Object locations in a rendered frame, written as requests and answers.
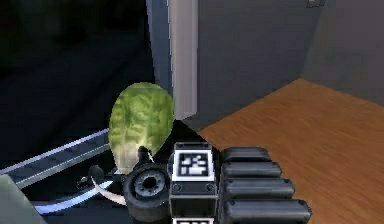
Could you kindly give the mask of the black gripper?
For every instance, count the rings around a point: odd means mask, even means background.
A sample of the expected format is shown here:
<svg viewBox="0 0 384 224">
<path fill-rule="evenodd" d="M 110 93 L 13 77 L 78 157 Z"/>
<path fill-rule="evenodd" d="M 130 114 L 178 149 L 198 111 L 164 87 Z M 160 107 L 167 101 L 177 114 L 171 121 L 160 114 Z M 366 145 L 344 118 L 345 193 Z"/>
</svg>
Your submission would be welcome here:
<svg viewBox="0 0 384 224">
<path fill-rule="evenodd" d="M 98 165 L 89 168 L 88 176 L 94 188 L 106 199 L 126 206 L 135 224 L 166 224 L 169 219 L 169 184 L 166 166 L 155 164 L 152 153 L 144 146 L 138 149 L 138 162 L 123 182 L 123 196 L 101 187 L 105 173 Z"/>
</svg>

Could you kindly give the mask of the green lettuce head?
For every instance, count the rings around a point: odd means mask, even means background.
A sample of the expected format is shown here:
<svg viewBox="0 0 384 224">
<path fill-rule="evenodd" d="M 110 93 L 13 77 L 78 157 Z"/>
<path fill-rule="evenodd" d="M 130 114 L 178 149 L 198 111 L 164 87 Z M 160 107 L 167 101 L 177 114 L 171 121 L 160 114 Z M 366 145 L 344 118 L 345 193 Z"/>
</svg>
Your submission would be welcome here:
<svg viewBox="0 0 384 224">
<path fill-rule="evenodd" d="M 129 85 L 117 97 L 109 118 L 108 143 L 120 173 L 130 173 L 139 148 L 155 155 L 170 136 L 174 103 L 162 87 L 148 82 Z"/>
</svg>

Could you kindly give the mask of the dark open fridge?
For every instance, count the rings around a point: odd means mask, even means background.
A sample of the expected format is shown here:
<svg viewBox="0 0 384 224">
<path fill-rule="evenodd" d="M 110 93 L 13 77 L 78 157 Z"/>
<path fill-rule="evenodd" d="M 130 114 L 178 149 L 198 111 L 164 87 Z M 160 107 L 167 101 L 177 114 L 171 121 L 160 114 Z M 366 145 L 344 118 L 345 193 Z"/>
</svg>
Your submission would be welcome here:
<svg viewBox="0 0 384 224">
<path fill-rule="evenodd" d="M 181 0 L 0 0 L 0 224 L 143 224 L 98 193 L 113 104 L 169 89 Z"/>
</svg>

